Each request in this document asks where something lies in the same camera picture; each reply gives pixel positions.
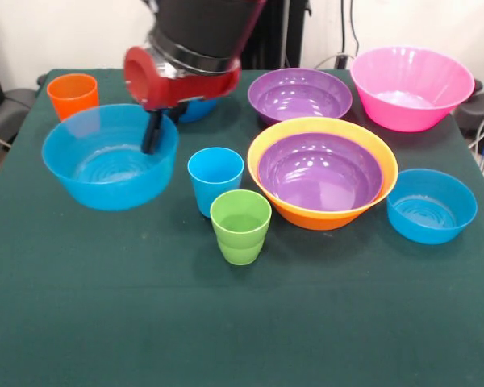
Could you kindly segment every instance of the plastic bowl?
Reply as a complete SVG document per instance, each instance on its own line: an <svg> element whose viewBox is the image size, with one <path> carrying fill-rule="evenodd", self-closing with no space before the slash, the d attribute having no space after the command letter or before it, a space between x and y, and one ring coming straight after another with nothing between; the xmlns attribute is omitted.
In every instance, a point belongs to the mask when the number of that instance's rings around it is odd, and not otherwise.
<svg viewBox="0 0 484 387"><path fill-rule="evenodd" d="M186 109L186 113L179 118L180 123L193 123L205 118L217 106L216 99L208 101L192 101Z"/></svg>
<svg viewBox="0 0 484 387"><path fill-rule="evenodd" d="M475 218L477 201L455 177L432 169L408 169L387 198L394 229L423 244L449 242Z"/></svg>
<svg viewBox="0 0 484 387"><path fill-rule="evenodd" d="M260 182L258 177L259 163L265 151L280 139L301 133L328 133L349 139L366 149L377 160L382 170L383 184L380 194L364 206L346 211L315 211L294 206L276 198ZM377 135L339 119L304 118L291 119L277 123L260 133L252 142L248 152L248 169L252 179L257 183L265 196L274 204L276 210L289 222L310 230L333 230L345 226L357 216L379 203L393 189L398 178L398 164L394 153Z"/></svg>
<svg viewBox="0 0 484 387"><path fill-rule="evenodd" d="M281 139L261 157L261 184L284 202L316 211L344 211L372 202L382 187L376 159L338 135L302 133Z"/></svg>
<svg viewBox="0 0 484 387"><path fill-rule="evenodd" d="M367 115L393 131L433 127L475 86L462 64L424 48L376 48L355 59L351 75Z"/></svg>
<svg viewBox="0 0 484 387"><path fill-rule="evenodd" d="M339 78L310 69L265 73L251 84L248 98L269 125L300 117L338 119L353 101L351 91Z"/></svg>
<svg viewBox="0 0 484 387"><path fill-rule="evenodd" d="M97 210L127 210L158 196L170 182L179 136L163 117L153 155L140 150L149 115L138 105L84 110L50 132L42 156L70 195Z"/></svg>

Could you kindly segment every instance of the green tablecloth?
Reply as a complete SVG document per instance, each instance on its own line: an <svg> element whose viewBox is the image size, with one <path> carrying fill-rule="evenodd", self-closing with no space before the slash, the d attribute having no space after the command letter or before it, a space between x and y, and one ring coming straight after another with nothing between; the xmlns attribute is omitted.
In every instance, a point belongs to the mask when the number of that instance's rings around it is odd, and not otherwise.
<svg viewBox="0 0 484 387"><path fill-rule="evenodd" d="M90 73L102 104L130 102L120 71ZM274 212L255 264L223 260L186 162L208 146L246 154L260 131L246 100L259 74L181 125L169 188L121 213L79 206L43 166L57 120L39 96L0 174L1 387L484 386L484 180L450 117L420 134L387 131L353 89L347 119L380 135L401 169L469 185L479 212L455 241L404 239L382 203L328 232ZM254 187L247 173L243 187Z"/></svg>

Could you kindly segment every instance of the purple bowl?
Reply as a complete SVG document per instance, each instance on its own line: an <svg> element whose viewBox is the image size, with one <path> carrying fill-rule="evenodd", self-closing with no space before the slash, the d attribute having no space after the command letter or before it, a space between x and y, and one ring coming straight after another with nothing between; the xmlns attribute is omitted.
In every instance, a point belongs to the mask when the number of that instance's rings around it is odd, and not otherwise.
<svg viewBox="0 0 484 387"><path fill-rule="evenodd" d="M269 125L300 117L338 119L353 101L351 91L339 78L310 69L265 73L251 84L248 98Z"/></svg>
<svg viewBox="0 0 484 387"><path fill-rule="evenodd" d="M258 165L275 197L314 211L346 211L372 202L383 176L375 158L338 135L302 133L277 141Z"/></svg>

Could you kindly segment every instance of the orange cup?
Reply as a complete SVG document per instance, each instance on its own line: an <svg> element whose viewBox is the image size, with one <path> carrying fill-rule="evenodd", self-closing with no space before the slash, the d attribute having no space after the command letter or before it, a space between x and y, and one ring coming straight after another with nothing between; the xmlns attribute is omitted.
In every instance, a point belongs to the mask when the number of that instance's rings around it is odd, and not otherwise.
<svg viewBox="0 0 484 387"><path fill-rule="evenodd" d="M99 105L97 81L88 74L57 77L48 84L47 94L61 121Z"/></svg>

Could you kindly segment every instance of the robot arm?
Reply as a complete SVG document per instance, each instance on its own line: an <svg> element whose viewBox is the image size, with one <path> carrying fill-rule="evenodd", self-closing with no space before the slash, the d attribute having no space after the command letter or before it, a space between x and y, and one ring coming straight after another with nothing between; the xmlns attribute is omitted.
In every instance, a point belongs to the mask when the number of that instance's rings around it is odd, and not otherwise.
<svg viewBox="0 0 484 387"><path fill-rule="evenodd" d="M212 99L235 88L238 56L265 0L160 0L145 47L127 51L124 77L146 110Z"/></svg>

